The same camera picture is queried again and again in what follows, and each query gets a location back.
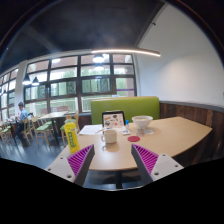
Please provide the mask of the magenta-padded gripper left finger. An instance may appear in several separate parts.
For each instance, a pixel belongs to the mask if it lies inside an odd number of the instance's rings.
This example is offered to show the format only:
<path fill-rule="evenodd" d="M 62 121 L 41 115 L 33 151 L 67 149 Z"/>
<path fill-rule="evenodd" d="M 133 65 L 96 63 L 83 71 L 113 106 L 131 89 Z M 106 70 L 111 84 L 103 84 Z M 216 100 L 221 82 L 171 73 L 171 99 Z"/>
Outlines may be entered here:
<path fill-rule="evenodd" d="M 89 145 L 68 157 L 60 156 L 46 171 L 82 186 L 94 155 L 94 145 Z"/>

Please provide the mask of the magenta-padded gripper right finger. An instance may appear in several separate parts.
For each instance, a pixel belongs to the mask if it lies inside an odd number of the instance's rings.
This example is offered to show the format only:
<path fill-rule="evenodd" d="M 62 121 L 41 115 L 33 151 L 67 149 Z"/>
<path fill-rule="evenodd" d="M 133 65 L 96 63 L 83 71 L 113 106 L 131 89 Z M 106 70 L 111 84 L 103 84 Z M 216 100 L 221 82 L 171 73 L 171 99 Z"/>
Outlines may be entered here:
<path fill-rule="evenodd" d="M 136 144 L 131 146 L 131 154 L 144 185 L 183 169 L 182 165 L 166 153 L 158 155 Z"/>

